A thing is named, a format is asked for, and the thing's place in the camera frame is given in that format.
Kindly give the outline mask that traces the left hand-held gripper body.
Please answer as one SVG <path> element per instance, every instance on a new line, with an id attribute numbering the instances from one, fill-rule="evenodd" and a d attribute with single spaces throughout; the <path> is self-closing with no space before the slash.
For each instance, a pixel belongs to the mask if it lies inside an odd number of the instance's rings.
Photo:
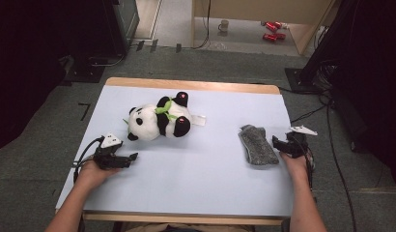
<path id="1" fill-rule="evenodd" d="M 116 151 L 121 148 L 123 141 L 109 132 L 102 138 L 94 153 L 94 161 L 101 169 L 121 168 L 122 161 L 115 155 Z"/>

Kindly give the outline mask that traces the black stand with base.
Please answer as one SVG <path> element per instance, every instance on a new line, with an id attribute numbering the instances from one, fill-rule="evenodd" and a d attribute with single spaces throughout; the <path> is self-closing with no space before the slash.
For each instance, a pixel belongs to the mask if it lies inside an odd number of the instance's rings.
<path id="1" fill-rule="evenodd" d="M 329 65 L 338 65 L 349 49 L 355 10 L 359 2 L 360 0 L 342 0 L 337 16 L 305 67 L 285 69 L 290 85 L 289 92 L 318 94 L 325 91 L 325 87 L 320 87 L 318 83 L 320 69 Z"/>

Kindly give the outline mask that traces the black stand base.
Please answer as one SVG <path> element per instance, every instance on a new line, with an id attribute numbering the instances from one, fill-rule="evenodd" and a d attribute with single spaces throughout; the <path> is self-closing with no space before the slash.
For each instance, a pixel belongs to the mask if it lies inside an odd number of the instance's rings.
<path id="1" fill-rule="evenodd" d="M 73 60 L 69 68 L 65 81 L 67 82 L 83 82 L 83 83 L 99 83 L 104 67 L 94 66 L 85 58 L 78 57 Z"/>

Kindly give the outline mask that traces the person's left hand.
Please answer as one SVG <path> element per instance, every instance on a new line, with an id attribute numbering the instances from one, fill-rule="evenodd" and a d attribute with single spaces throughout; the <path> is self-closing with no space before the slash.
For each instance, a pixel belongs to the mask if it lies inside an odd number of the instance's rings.
<path id="1" fill-rule="evenodd" d="M 81 170 L 76 179 L 76 184 L 81 188 L 95 189 L 101 185 L 107 178 L 119 173 L 120 168 L 113 169 L 100 169 L 99 166 L 93 161 L 88 160 L 81 167 Z"/>

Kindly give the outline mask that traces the person's right hand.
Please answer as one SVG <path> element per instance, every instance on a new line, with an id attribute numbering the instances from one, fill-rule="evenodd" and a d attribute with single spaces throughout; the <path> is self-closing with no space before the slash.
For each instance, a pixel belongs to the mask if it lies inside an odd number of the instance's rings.
<path id="1" fill-rule="evenodd" d="M 306 158 L 293 159 L 288 154 L 281 153 L 281 158 L 285 161 L 288 172 L 292 178 L 308 179 Z"/>

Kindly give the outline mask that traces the grey cloth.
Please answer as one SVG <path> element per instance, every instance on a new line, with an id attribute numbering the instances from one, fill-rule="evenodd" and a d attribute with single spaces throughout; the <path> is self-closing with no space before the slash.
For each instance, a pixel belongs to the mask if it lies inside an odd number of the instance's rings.
<path id="1" fill-rule="evenodd" d="M 267 131 L 253 125 L 240 128 L 239 138 L 252 165 L 278 164 L 279 159 L 267 141 Z"/>

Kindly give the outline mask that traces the black curtain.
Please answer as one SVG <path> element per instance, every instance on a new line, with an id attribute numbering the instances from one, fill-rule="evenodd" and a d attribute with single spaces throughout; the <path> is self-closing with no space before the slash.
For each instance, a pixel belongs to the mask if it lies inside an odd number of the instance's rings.
<path id="1" fill-rule="evenodd" d="M 345 0 L 340 64 L 332 83 L 363 124 L 354 133 L 389 167 L 396 184 L 396 0 Z"/>
<path id="2" fill-rule="evenodd" d="M 0 149 L 64 78 L 59 42 L 44 0 L 0 0 Z"/>

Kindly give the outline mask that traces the dark cabinet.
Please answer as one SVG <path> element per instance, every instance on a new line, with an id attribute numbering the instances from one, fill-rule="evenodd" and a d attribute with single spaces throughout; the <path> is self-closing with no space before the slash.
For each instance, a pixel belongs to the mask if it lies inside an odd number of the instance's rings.
<path id="1" fill-rule="evenodd" d="M 114 53 L 126 55 L 140 18 L 136 0 L 103 0 Z"/>

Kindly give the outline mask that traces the panda plush toy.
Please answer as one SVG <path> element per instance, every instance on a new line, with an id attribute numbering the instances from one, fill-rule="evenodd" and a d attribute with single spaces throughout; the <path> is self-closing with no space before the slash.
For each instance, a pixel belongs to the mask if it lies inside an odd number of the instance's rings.
<path id="1" fill-rule="evenodd" d="M 192 125 L 204 126 L 206 117 L 192 115 L 188 110 L 188 93 L 162 97 L 157 104 L 133 107 L 126 120 L 130 141 L 152 141 L 159 136 L 168 138 L 187 135 Z"/>

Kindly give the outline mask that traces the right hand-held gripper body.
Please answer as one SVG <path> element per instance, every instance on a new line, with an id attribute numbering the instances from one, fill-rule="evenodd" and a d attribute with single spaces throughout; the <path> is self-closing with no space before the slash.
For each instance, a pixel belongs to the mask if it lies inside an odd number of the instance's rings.
<path id="1" fill-rule="evenodd" d="M 317 135 L 315 130 L 310 130 L 305 126 L 290 127 L 287 133 L 287 140 L 290 145 L 289 154 L 293 159 L 302 157 L 308 152 L 307 135 Z"/>

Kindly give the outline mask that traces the light wooden cabinet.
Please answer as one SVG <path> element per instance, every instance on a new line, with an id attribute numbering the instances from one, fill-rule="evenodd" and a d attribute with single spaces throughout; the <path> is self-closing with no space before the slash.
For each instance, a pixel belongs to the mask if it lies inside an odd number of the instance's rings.
<path id="1" fill-rule="evenodd" d="M 192 0 L 194 17 L 288 23 L 303 54 L 322 25 L 334 19 L 341 0 Z"/>

